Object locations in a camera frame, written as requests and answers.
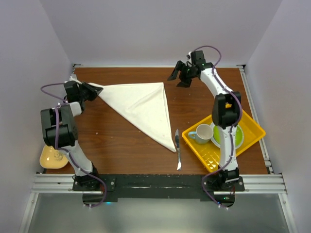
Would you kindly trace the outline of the white cloth napkin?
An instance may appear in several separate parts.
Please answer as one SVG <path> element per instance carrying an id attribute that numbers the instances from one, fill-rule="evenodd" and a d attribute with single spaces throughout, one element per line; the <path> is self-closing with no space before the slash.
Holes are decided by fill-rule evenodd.
<path id="1" fill-rule="evenodd" d="M 141 132 L 176 152 L 164 83 L 131 83 L 93 86 L 103 88 L 99 97 Z"/>

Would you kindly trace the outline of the silver table knife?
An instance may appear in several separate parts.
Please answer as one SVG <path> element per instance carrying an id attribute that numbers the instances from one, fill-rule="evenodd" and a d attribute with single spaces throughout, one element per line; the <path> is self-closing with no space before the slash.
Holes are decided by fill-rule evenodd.
<path id="1" fill-rule="evenodd" d="M 174 139 L 175 139 L 175 145 L 176 145 L 176 151 L 177 151 L 177 171 L 180 171 L 182 168 L 182 164 L 181 164 L 179 130 L 178 129 L 175 131 Z"/>

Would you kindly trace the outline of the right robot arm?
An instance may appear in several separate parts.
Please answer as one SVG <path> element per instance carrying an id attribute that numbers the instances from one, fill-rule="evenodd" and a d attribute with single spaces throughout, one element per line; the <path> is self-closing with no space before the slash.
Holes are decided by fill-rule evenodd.
<path id="1" fill-rule="evenodd" d="M 219 189 L 227 191 L 240 178 L 236 160 L 236 131 L 242 117 L 241 94 L 229 88 L 216 72 L 215 65 L 205 60 L 204 52 L 196 49 L 187 56 L 190 62 L 177 61 L 168 81 L 179 79 L 178 87 L 190 87 L 192 79 L 203 82 L 214 97 L 212 123 L 220 136 L 220 162 L 209 175 Z"/>

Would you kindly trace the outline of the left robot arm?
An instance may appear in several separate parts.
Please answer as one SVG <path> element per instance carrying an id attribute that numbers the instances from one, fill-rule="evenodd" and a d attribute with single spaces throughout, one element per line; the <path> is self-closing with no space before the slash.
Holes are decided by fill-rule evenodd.
<path id="1" fill-rule="evenodd" d="M 62 85 L 64 98 L 44 90 L 49 86 Z M 85 82 L 66 81 L 44 85 L 40 89 L 61 102 L 54 108 L 41 110 L 43 140 L 68 159 L 74 169 L 74 183 L 89 190 L 96 190 L 102 185 L 99 173 L 94 164 L 86 157 L 78 142 L 78 129 L 74 118 L 85 110 L 86 101 L 94 101 L 103 88 Z"/>

